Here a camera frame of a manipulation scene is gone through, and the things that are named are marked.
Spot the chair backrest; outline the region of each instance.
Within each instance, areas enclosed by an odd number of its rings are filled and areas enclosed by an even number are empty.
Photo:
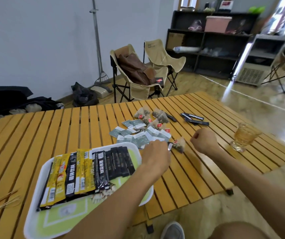
[[[161,39],[145,41],[145,52],[149,60],[156,65],[163,65],[168,55]]]
[[[121,69],[121,67],[119,66],[118,62],[117,62],[117,58],[119,57],[119,55],[124,55],[124,56],[128,56],[131,53],[135,53],[135,50],[133,48],[133,46],[131,44],[128,44],[127,46],[121,47],[119,49],[116,50],[111,50],[110,51],[110,56],[112,57],[112,59],[114,60],[116,67],[118,68],[118,70],[121,72],[121,74],[124,76],[125,80],[127,83],[132,83],[132,81],[129,79],[129,77],[125,74],[125,72]]]

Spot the forearm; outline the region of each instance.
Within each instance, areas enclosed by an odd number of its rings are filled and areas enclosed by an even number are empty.
[[[143,165],[115,193],[83,218],[65,239],[120,239],[154,181]]]
[[[246,168],[222,149],[209,157],[239,187],[275,232],[285,239],[285,190]]]

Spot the wooden floor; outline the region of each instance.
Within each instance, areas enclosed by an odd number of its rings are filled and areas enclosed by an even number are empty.
[[[285,94],[281,94],[276,82],[259,88],[230,83],[230,81],[181,73],[177,78],[178,90],[172,89],[170,96],[196,91],[205,91],[226,106],[252,120],[265,132],[271,132],[285,142]],[[164,93],[169,84],[165,84]],[[100,100],[100,104],[113,103],[113,94]],[[272,182],[285,188],[285,166],[265,174]],[[185,230],[186,238],[206,239],[213,229],[224,222],[246,221],[261,228],[270,238],[279,238],[266,221],[256,211],[244,194],[234,189],[231,197],[220,193],[184,206],[153,219],[155,232],[146,233],[144,224],[129,228],[124,238],[160,238],[164,226],[170,221],[178,221]]]

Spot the glass of tea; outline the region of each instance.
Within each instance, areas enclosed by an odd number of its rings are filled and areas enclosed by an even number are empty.
[[[230,143],[232,148],[238,152],[244,152],[245,146],[253,143],[255,138],[262,132],[247,123],[239,123],[238,129],[234,134],[234,141]]]

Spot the black plastic bag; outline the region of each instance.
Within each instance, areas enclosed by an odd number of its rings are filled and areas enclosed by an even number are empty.
[[[74,85],[71,86],[73,90],[73,106],[93,106],[99,103],[97,99],[97,95],[94,91],[83,87],[79,83],[75,82]]]

